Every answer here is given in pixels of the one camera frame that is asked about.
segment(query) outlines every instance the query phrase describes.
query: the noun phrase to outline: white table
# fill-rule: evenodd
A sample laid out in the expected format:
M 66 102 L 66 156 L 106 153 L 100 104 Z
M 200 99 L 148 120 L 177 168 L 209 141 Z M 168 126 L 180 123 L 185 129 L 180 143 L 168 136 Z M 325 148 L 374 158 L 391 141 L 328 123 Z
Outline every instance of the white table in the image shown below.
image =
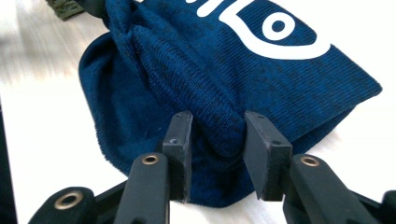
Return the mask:
M 396 4 L 393 1 L 276 0 L 381 83 L 309 153 L 344 183 L 381 201 L 396 189 Z M 101 154 L 78 82 L 85 48 L 106 31 L 88 14 L 62 22 L 44 0 L 0 2 L 0 90 L 20 223 L 54 192 L 101 193 L 126 177 Z M 171 223 L 284 223 L 281 203 L 254 195 L 223 209 L 171 203 Z

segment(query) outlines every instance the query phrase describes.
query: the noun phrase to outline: folded fabric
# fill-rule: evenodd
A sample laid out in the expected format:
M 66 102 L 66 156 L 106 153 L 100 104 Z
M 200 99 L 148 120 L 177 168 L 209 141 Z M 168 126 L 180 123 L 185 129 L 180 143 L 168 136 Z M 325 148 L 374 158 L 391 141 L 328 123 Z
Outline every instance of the folded fabric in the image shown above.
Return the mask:
M 125 174 L 190 110 L 191 202 L 222 207 L 253 191 L 244 112 L 266 116 L 304 153 L 381 87 L 270 1 L 107 0 L 110 32 L 87 48 L 82 88 L 106 158 Z

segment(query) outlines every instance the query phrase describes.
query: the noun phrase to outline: knit fabric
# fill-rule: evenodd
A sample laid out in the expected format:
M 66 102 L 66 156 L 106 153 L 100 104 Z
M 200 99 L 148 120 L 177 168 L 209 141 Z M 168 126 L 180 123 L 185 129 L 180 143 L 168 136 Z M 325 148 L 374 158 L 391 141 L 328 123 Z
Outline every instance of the knit fabric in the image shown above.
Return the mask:
M 304 153 L 381 87 L 270 1 L 107 0 L 110 32 L 80 62 L 103 153 L 128 174 L 190 110 L 191 202 L 223 207 L 253 191 L 244 112 L 266 116 Z

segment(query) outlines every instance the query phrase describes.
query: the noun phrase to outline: dark green object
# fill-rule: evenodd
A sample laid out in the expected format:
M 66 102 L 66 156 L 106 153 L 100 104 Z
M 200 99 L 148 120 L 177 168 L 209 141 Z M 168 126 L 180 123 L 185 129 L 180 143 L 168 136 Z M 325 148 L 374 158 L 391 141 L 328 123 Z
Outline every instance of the dark green object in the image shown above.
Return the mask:
M 84 11 L 74 0 L 47 0 L 47 2 L 55 11 L 56 16 L 63 21 Z

